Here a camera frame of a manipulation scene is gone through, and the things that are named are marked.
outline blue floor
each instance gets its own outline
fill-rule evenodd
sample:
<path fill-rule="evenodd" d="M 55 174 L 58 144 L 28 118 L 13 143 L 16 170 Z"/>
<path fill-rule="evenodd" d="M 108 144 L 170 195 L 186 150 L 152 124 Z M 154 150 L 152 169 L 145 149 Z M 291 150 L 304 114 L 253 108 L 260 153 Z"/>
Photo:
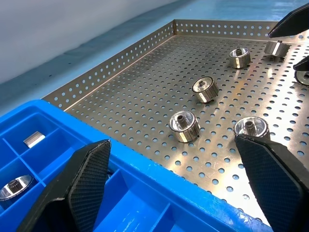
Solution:
<path fill-rule="evenodd" d="M 0 85 L 0 116 L 40 99 L 173 19 L 278 21 L 308 0 L 180 0 L 133 18 Z"/>

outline metal pulley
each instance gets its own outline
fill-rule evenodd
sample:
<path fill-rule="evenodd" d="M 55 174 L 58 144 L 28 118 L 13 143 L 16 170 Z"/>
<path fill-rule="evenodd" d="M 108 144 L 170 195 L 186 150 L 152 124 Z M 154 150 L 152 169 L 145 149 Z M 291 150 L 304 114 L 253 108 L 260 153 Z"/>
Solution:
<path fill-rule="evenodd" d="M 219 89 L 214 79 L 210 76 L 205 76 L 198 79 L 192 86 L 192 91 L 196 98 L 207 103 L 218 96 Z"/>
<path fill-rule="evenodd" d="M 200 126 L 191 111 L 179 111 L 169 120 L 169 128 L 179 142 L 187 143 L 197 138 Z"/>
<path fill-rule="evenodd" d="M 250 51 L 248 48 L 237 48 L 229 54 L 230 64 L 235 69 L 240 69 L 247 66 L 250 61 Z"/>
<path fill-rule="evenodd" d="M 283 58 L 288 53 L 289 48 L 290 45 L 283 44 L 280 40 L 277 42 L 268 41 L 264 52 L 269 55 Z"/>
<path fill-rule="evenodd" d="M 239 120 L 234 126 L 234 134 L 247 134 L 270 139 L 267 122 L 255 116 L 245 117 Z"/>
<path fill-rule="evenodd" d="M 23 175 L 11 180 L 0 189 L 0 206 L 7 209 L 26 192 L 28 192 L 37 181 L 31 175 Z"/>
<path fill-rule="evenodd" d="M 309 72 L 295 71 L 294 77 L 298 83 L 309 87 Z"/>

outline textured rubber pad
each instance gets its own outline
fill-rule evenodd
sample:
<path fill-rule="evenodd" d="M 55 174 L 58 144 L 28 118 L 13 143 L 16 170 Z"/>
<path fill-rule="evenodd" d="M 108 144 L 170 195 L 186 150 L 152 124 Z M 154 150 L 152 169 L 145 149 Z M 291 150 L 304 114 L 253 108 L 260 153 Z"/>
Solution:
<path fill-rule="evenodd" d="M 250 186 L 273 231 L 296 231 L 303 202 L 299 183 L 264 145 L 240 136 L 235 141 Z"/>
<path fill-rule="evenodd" d="M 67 200 L 81 232 L 92 231 L 96 222 L 104 193 L 110 149 L 109 145 L 105 145 L 90 152 L 69 191 Z"/>

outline hole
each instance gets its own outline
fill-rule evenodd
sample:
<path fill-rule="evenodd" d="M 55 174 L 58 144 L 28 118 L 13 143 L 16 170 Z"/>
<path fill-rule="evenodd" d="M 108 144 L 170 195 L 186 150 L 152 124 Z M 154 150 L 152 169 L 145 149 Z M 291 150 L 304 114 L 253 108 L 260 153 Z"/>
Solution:
<path fill-rule="evenodd" d="M 217 184 L 219 183 L 219 181 L 218 181 L 217 179 L 213 179 L 213 180 L 212 180 L 212 183 L 213 183 L 214 185 L 217 185 Z"/>
<path fill-rule="evenodd" d="M 247 195 L 247 194 L 243 194 L 243 196 L 242 196 L 245 200 L 249 200 L 250 199 L 250 197 Z"/>
<path fill-rule="evenodd" d="M 233 191 L 233 188 L 232 188 L 231 186 L 228 186 L 228 187 L 226 187 L 226 190 L 227 190 L 228 192 L 232 192 L 232 191 Z"/>

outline shiny metal ring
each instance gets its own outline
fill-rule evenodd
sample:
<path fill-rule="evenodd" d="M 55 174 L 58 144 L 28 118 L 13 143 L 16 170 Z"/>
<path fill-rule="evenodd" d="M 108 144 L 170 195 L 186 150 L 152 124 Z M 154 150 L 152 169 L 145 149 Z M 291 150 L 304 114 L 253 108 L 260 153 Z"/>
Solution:
<path fill-rule="evenodd" d="M 295 71 L 294 77 L 298 83 L 309 87 L 309 72 Z"/>
<path fill-rule="evenodd" d="M 270 139 L 267 122 L 260 117 L 245 117 L 239 120 L 234 126 L 234 134 L 248 134 L 256 137 Z"/>
<path fill-rule="evenodd" d="M 210 102 L 217 97 L 219 93 L 217 84 L 210 76 L 205 76 L 198 79 L 192 85 L 192 91 L 196 98 L 202 103 Z"/>
<path fill-rule="evenodd" d="M 179 111 L 169 120 L 169 128 L 179 142 L 187 143 L 198 137 L 200 126 L 191 111 Z"/>
<path fill-rule="evenodd" d="M 248 48 L 237 48 L 229 54 L 230 64 L 235 69 L 240 69 L 247 66 L 250 61 L 250 51 Z"/>
<path fill-rule="evenodd" d="M 11 180 L 0 190 L 0 205 L 6 209 L 33 187 L 37 181 L 31 175 Z"/>

